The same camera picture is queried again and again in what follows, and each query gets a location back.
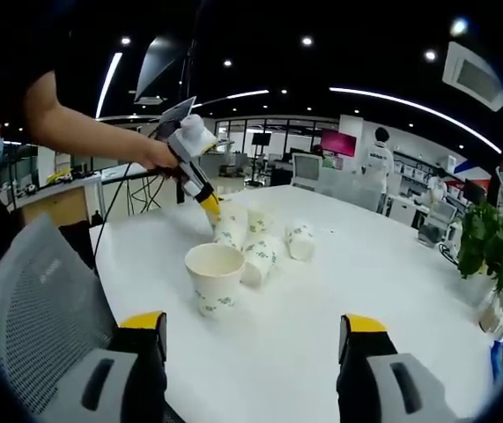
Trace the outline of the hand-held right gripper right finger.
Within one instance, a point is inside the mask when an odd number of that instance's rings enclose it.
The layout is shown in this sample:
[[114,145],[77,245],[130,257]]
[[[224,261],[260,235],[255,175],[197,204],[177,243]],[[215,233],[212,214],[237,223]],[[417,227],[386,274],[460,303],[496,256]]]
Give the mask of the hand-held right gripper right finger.
[[337,403],[342,422],[456,422],[441,381],[387,329],[362,315],[341,316]]

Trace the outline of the person's left hand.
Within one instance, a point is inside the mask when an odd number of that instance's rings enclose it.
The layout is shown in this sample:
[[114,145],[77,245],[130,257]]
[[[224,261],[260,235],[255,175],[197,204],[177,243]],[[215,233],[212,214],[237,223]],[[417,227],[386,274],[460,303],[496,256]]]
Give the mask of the person's left hand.
[[169,145],[163,141],[146,139],[138,147],[137,162],[146,170],[165,176],[175,177],[179,161]]

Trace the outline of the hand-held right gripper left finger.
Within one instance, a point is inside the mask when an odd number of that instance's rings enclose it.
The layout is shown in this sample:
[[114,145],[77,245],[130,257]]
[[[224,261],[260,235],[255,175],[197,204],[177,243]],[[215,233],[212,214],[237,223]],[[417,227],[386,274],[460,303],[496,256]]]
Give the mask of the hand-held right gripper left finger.
[[166,386],[166,313],[134,315],[63,377],[63,420],[160,422]]

